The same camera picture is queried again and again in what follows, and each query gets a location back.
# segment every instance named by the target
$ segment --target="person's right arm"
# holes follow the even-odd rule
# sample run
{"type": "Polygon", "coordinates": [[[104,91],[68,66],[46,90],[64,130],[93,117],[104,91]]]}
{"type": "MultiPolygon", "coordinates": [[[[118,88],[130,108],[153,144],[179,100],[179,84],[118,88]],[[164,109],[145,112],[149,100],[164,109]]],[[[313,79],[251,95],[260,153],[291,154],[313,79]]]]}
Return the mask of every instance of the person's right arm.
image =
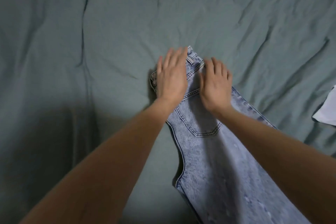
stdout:
{"type": "Polygon", "coordinates": [[[336,223],[336,160],[231,105],[232,74],[215,58],[200,74],[205,108],[230,129],[313,224],[336,223]]]}

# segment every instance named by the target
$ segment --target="gray-green fabric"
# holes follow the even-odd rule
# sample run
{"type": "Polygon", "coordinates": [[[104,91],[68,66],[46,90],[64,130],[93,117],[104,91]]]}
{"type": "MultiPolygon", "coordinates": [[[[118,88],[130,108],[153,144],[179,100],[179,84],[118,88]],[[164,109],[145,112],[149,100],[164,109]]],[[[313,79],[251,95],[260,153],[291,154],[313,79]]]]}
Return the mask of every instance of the gray-green fabric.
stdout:
{"type": "MultiPolygon", "coordinates": [[[[336,152],[335,128],[311,119],[336,81],[336,0],[0,0],[0,219],[93,149],[96,124],[103,141],[146,107],[157,58],[187,45],[283,132],[336,152]]],[[[196,222],[178,165],[165,126],[121,223],[196,222]]]]}

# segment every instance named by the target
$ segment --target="denim fabric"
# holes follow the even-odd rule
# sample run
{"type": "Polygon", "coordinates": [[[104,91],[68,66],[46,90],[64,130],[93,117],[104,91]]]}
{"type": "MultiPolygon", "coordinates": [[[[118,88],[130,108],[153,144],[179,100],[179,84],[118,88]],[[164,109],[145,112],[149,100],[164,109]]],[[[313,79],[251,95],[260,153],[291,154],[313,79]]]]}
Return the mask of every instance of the denim fabric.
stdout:
{"type": "MultiPolygon", "coordinates": [[[[175,187],[201,223],[309,223],[238,138],[203,106],[199,76],[203,60],[188,47],[188,89],[167,124],[183,157],[175,187]]],[[[156,89],[156,73],[150,77],[156,89]]],[[[232,88],[232,105],[272,125],[232,88]]]]}

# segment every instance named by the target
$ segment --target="finger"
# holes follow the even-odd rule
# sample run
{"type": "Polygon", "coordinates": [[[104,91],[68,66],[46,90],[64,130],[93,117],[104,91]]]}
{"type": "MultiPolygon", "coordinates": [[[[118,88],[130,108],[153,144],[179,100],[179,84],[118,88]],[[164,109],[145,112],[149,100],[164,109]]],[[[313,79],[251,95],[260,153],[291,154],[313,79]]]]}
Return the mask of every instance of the finger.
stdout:
{"type": "Polygon", "coordinates": [[[199,70],[199,90],[202,93],[204,89],[204,74],[199,70]]]}
{"type": "Polygon", "coordinates": [[[228,69],[226,68],[226,65],[222,63],[222,75],[225,78],[228,78],[228,69]]]}
{"type": "Polygon", "coordinates": [[[168,52],[166,54],[165,62],[163,63],[163,68],[168,67],[169,60],[170,60],[170,57],[171,57],[171,55],[172,55],[173,52],[174,52],[174,49],[173,48],[169,48],[169,50],[168,50],[168,52]]]}
{"type": "Polygon", "coordinates": [[[212,57],[212,62],[215,68],[215,74],[216,75],[222,75],[222,62],[220,62],[219,60],[216,60],[216,58],[212,57]]]}
{"type": "Polygon", "coordinates": [[[213,70],[213,63],[211,60],[205,59],[205,68],[206,68],[206,76],[210,78],[211,76],[214,76],[214,70],[213,70]]]}
{"type": "Polygon", "coordinates": [[[186,65],[186,59],[188,56],[188,47],[184,47],[181,55],[178,58],[178,63],[185,66],[186,65]]]}
{"type": "Polygon", "coordinates": [[[232,85],[232,79],[233,79],[233,75],[230,72],[230,70],[227,70],[227,80],[229,81],[229,83],[232,85]]]}
{"type": "Polygon", "coordinates": [[[156,74],[160,74],[162,72],[162,56],[159,57],[156,66],[156,74]]]}
{"type": "Polygon", "coordinates": [[[170,66],[175,66],[177,63],[177,59],[179,58],[179,56],[182,53],[182,48],[179,47],[176,52],[174,52],[174,54],[171,56],[170,61],[169,61],[169,65],[170,66]]]}

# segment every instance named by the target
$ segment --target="hand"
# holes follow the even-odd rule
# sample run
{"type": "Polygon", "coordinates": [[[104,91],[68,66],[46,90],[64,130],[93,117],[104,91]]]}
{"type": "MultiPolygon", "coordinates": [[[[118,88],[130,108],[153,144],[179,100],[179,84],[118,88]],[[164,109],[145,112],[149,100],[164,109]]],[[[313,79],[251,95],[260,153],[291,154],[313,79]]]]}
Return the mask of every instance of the hand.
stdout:
{"type": "Polygon", "coordinates": [[[204,60],[206,72],[199,73],[200,96],[204,107],[216,118],[232,108],[232,74],[219,60],[204,60]]]}
{"type": "Polygon", "coordinates": [[[165,61],[157,61],[157,99],[163,100],[171,111],[182,101],[187,90],[186,59],[188,48],[170,48],[165,61]]]}

